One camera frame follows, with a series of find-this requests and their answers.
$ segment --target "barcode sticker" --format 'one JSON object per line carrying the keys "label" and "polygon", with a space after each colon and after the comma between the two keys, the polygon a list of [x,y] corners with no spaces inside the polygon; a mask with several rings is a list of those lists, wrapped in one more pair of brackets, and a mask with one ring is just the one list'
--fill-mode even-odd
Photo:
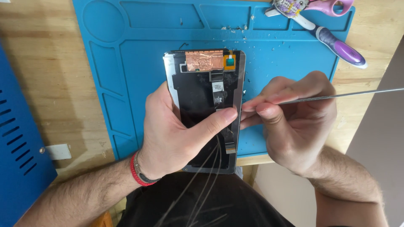
{"label": "barcode sticker", "polygon": [[212,89],[213,89],[213,92],[224,91],[223,82],[213,82]]}

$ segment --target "purple handle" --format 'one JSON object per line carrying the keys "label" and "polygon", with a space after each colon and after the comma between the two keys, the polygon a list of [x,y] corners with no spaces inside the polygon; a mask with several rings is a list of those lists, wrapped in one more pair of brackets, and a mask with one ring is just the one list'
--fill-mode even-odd
{"label": "purple handle", "polygon": [[[335,13],[334,12],[334,5],[336,2],[342,2],[343,3],[343,9],[341,13]],[[308,6],[305,8],[305,10],[318,10],[321,11],[328,16],[332,17],[340,17],[344,14],[346,14],[349,9],[352,7],[352,4],[354,3],[354,0],[327,0],[327,1],[321,1],[321,0],[314,0],[309,2]]]}
{"label": "purple handle", "polygon": [[360,69],[365,69],[368,66],[365,58],[358,51],[335,37],[328,28],[316,25],[313,31],[316,32],[315,35],[318,40],[344,61]]}

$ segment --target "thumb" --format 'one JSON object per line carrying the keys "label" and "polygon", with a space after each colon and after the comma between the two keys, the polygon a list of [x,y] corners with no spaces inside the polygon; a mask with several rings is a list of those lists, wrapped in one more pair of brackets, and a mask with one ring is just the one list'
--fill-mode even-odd
{"label": "thumb", "polygon": [[261,103],[257,105],[257,114],[260,115],[265,127],[268,130],[268,138],[271,140],[283,139],[290,130],[285,115],[280,106],[272,103]]}
{"label": "thumb", "polygon": [[188,129],[190,138],[199,138],[204,145],[209,142],[217,133],[231,124],[237,117],[237,110],[226,108],[219,110],[194,127]]}

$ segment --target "wooden table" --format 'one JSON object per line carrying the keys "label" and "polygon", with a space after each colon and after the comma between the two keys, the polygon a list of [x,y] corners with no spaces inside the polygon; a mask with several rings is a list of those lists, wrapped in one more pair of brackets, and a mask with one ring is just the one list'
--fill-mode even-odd
{"label": "wooden table", "polygon": [[[46,145],[67,143],[72,159],[56,161],[59,179],[112,162],[97,92],[71,0],[0,3],[0,37]],[[339,62],[339,94],[376,89],[404,33],[404,2],[357,0],[347,43],[363,54],[361,70]],[[346,151],[372,95],[339,98],[330,141]],[[271,162],[268,155],[238,165]]]}

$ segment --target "braided bracelet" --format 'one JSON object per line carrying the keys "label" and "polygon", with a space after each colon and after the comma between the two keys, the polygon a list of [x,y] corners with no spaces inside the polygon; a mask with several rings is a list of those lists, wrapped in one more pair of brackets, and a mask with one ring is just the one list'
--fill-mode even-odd
{"label": "braided bracelet", "polygon": [[157,180],[150,180],[140,171],[140,165],[137,163],[138,154],[139,152],[136,152],[136,154],[132,156],[132,159],[130,161],[130,171],[132,172],[133,178],[138,184],[142,186],[149,186],[156,183],[158,180],[160,180],[160,178]]}

